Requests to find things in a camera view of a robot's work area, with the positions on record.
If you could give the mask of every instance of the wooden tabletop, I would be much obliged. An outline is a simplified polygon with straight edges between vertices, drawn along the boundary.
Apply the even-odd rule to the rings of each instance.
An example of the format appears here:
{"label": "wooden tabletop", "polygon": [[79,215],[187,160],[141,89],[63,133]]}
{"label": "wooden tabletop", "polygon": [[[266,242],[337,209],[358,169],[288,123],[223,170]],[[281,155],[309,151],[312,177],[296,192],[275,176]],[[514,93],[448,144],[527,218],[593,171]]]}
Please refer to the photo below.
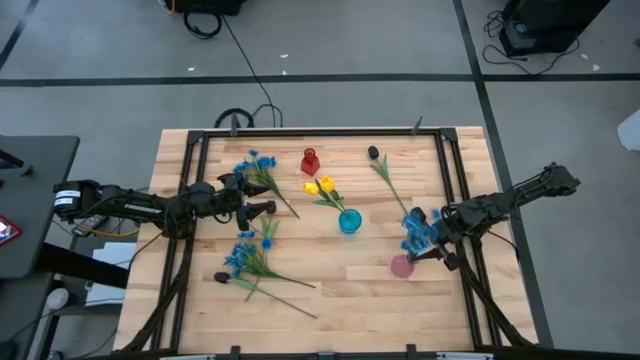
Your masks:
{"label": "wooden tabletop", "polygon": [[[481,127],[458,127],[459,144],[471,196],[498,190],[496,176]],[[177,191],[188,130],[165,130],[156,158],[151,191],[172,196]],[[311,283],[315,289],[279,280],[261,286],[316,316],[314,320],[270,298],[213,280],[218,271],[230,271],[224,259],[237,241],[235,221],[221,225],[199,219],[191,265],[180,353],[227,354],[231,346],[243,353],[309,353],[418,351],[472,349],[460,274],[442,262],[423,261],[409,279],[394,277],[389,262],[398,254],[406,229],[403,212],[387,184],[369,167],[367,147],[376,145],[388,155],[393,183],[407,208],[426,210],[446,204],[433,137],[263,137],[214,138],[208,149],[205,181],[219,188],[216,177],[248,158],[249,149],[275,156],[274,177],[285,198],[296,209],[296,219],[271,192],[255,198],[276,200],[280,227],[269,264],[282,275]],[[345,197],[347,208],[357,209],[362,227],[352,236],[338,227],[338,211],[312,204],[317,197],[301,186],[311,180],[300,171],[305,148],[320,159],[316,174],[331,176]],[[198,149],[194,151],[190,181],[195,178]],[[447,146],[456,200],[461,200]],[[494,232],[510,239],[506,223]],[[141,228],[138,247],[158,234],[152,225]],[[181,245],[176,254],[176,270]],[[492,235],[483,237],[491,290],[496,303],[529,340],[536,341],[531,313],[514,250]],[[158,301],[167,240],[159,239],[138,255],[133,264],[114,345],[119,349],[141,328]],[[483,340],[488,343],[484,310],[476,298]],[[164,346],[169,344],[173,308],[165,317]]]}

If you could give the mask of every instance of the red object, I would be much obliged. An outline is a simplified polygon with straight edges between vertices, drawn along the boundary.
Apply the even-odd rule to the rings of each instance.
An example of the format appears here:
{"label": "red object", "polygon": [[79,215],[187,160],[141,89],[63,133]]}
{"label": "red object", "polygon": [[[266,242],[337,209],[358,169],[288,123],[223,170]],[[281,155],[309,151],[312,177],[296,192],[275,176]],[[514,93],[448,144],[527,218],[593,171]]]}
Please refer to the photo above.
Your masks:
{"label": "red object", "polygon": [[20,228],[7,220],[6,217],[0,215],[0,246],[17,238],[20,234],[22,234]]}
{"label": "red object", "polygon": [[300,164],[300,170],[309,176],[313,176],[318,169],[320,169],[320,159],[316,156],[316,151],[311,148],[306,149]]}
{"label": "red object", "polygon": [[399,278],[408,278],[414,269],[415,265],[409,261],[408,255],[397,255],[391,260],[391,272]]}

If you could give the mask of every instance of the blue vase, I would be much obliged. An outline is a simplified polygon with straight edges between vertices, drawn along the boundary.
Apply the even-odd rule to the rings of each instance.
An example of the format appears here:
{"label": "blue vase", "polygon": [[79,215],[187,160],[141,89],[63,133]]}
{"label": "blue vase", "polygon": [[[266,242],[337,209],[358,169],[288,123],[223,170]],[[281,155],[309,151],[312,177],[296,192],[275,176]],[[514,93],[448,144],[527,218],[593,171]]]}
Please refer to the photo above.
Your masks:
{"label": "blue vase", "polygon": [[340,230],[345,234],[353,234],[362,225],[362,216],[357,210],[347,209],[340,213]]}

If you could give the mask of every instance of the red vase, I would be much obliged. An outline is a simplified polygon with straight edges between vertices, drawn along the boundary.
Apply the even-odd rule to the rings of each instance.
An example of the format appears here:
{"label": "red vase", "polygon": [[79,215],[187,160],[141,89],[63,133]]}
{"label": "red vase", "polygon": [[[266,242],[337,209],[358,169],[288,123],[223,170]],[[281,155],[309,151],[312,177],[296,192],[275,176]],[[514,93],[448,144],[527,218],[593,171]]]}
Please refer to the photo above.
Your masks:
{"label": "red vase", "polygon": [[311,148],[306,149],[300,164],[300,170],[309,176],[313,176],[318,169],[320,169],[320,159],[316,156],[316,151]]}

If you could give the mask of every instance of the yellow tulip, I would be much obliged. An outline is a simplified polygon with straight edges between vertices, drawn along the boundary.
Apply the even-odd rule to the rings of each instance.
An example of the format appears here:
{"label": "yellow tulip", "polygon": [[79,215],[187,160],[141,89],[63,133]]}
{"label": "yellow tulip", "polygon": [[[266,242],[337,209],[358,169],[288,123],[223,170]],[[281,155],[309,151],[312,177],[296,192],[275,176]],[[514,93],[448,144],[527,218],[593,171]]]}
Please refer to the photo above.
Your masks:
{"label": "yellow tulip", "polygon": [[322,179],[320,179],[320,186],[322,186],[322,190],[325,192],[331,192],[336,188],[336,184],[333,183],[333,179],[328,176],[323,176]]}
{"label": "yellow tulip", "polygon": [[309,195],[318,195],[318,193],[320,192],[320,189],[318,189],[318,185],[314,183],[304,183],[304,185],[302,185],[302,190],[304,190],[304,192]]}

